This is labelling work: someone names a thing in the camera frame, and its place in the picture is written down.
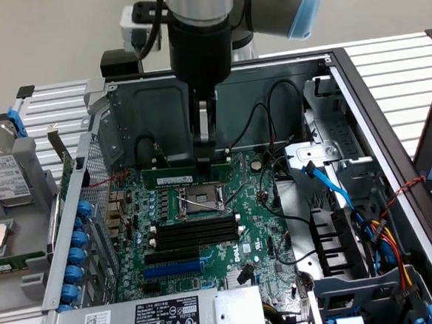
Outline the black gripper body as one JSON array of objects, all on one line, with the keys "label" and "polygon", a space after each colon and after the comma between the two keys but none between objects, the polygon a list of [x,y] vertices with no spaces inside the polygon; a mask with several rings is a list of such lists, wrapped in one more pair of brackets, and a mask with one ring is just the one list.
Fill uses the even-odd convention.
[{"label": "black gripper body", "polygon": [[205,27],[179,21],[168,26],[170,63],[176,78],[188,85],[200,100],[208,100],[215,86],[231,72],[230,20]]}]

